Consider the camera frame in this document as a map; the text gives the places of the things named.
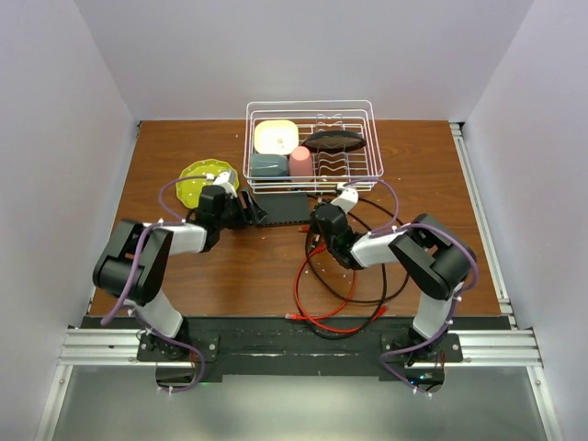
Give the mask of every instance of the wooden table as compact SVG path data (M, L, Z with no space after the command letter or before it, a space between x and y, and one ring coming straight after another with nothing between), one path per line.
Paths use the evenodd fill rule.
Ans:
M481 279L458 307L460 315L498 315L500 309L483 252L480 234L469 202L449 126L444 121L378 121L379 144L384 159L384 179L401 200L400 216L411 221L427 212L435 216L478 256ZM146 121L142 124L135 153L117 213L117 221L169 219L157 203L157 193L180 171L201 159L229 162L240 171L243 163L243 121ZM383 186L363 194L391 210L393 199ZM170 189L166 201L175 210L187 210ZM389 218L367 204L354 213L373 227ZM354 227L362 230L358 223ZM170 257L164 291L185 315L284 315L296 312L292 298L294 276L303 260L304 234L299 227L249 228L223 231L219 243L205 254ZM346 294L352 272L341 268L328 253L316 257L317 266L335 288ZM388 265L389 290L401 283L400 265ZM357 273L356 299L381 295L378 266ZM301 297L309 311L326 312L339 304L313 278L302 274ZM419 290L411 282L389 304L388 315L414 315ZM91 315L103 315L114 300L98 290ZM372 307L348 306L347 314L369 315Z

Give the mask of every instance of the white wall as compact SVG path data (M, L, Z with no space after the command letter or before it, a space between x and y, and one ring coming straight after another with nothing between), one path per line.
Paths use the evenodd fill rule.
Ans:
M466 136L514 312L534 326L570 440L588 365L588 3L536 0Z
M465 120L531 0L76 0L137 119L239 119L253 100L370 99Z
M133 124L72 0L4 2L0 65L0 439L13 441L33 438L87 306Z

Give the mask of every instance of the green scalloped plate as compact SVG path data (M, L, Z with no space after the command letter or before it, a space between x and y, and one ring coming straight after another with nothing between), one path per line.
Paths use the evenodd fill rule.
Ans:
M205 159L203 161L196 161L189 167L186 167L182 170L179 177L206 175L208 173L218 176L223 170L229 169L234 170L229 163L218 159ZM198 206L202 187L209 186L210 184L212 182L206 179L181 181L175 184L175 195L187 208L194 209ZM237 188L239 188L239 177L235 180L235 189Z

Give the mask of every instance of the white wire dish rack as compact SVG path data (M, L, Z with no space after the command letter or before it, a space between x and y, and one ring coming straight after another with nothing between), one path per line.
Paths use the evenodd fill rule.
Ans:
M288 119L299 129L299 144L309 135L324 130L350 130L359 133L366 145L353 152L312 154L314 176L254 177L251 157L257 124L270 119ZM243 175L254 193L332 191L337 184L357 181L357 190L370 190L373 179L384 173L379 151L374 111L369 101L259 101L247 105Z

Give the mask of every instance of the gray floor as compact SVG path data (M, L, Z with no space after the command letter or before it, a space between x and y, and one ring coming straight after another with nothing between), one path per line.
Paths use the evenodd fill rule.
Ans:
M432 400L375 378L225 377L174 395L153 367L76 367L58 441L497 440L545 433L524 368L447 371Z

